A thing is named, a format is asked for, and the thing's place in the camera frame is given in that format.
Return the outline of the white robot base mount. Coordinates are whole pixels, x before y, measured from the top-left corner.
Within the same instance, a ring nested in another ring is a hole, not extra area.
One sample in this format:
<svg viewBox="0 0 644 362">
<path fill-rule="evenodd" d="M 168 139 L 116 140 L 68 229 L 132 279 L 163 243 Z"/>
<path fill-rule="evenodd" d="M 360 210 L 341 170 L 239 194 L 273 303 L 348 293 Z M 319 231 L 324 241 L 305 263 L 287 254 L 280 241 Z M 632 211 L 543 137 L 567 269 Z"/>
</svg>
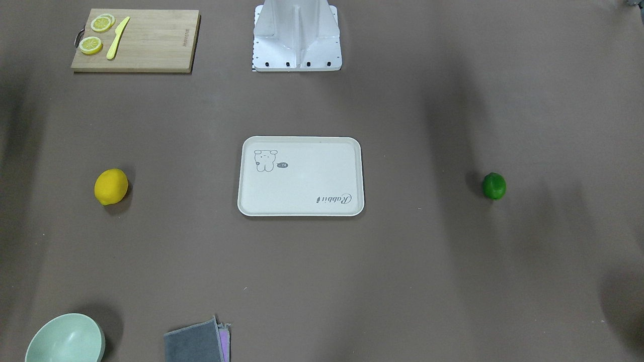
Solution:
<svg viewBox="0 0 644 362">
<path fill-rule="evenodd" d="M 255 7 L 252 69 L 338 71 L 343 57 L 338 9 L 327 1 L 265 1 Z"/>
</svg>

